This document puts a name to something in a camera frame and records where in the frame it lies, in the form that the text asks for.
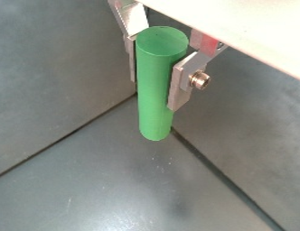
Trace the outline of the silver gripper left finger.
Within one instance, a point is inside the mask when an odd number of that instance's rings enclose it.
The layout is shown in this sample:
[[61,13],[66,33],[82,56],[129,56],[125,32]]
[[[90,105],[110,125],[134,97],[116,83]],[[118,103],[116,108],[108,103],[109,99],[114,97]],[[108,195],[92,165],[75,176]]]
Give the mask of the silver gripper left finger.
[[108,0],[124,34],[125,49],[130,58],[132,82],[137,81],[136,70],[136,38],[149,27],[144,4],[137,0]]

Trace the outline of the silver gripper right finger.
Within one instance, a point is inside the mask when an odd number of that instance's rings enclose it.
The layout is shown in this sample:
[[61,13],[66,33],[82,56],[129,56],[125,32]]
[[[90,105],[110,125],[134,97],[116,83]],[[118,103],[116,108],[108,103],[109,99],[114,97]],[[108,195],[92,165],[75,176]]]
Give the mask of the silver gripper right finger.
[[205,89],[210,77],[206,64],[227,50],[228,45],[205,33],[192,29],[190,47],[194,52],[185,57],[172,70],[168,106],[177,111],[190,100],[193,89]]

